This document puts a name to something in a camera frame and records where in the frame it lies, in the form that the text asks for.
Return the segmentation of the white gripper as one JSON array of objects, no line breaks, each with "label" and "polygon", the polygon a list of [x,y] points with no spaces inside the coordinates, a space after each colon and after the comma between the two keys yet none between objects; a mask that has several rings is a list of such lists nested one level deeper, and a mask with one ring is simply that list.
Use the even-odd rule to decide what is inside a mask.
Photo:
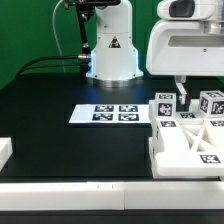
[{"label": "white gripper", "polygon": [[210,35],[199,21],[158,21],[150,34],[146,68],[173,75],[179,101],[186,103],[185,76],[224,76],[224,35]]}]

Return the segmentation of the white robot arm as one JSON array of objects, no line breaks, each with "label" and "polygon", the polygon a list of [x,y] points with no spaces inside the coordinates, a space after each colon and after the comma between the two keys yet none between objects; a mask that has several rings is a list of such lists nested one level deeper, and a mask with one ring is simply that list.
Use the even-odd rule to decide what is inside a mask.
[{"label": "white robot arm", "polygon": [[[132,44],[132,6],[100,7],[97,44],[87,76],[105,86],[122,86],[140,77],[138,51]],[[224,76],[224,0],[161,0],[160,20],[152,28],[146,69],[171,75],[185,103],[188,76]]]}]

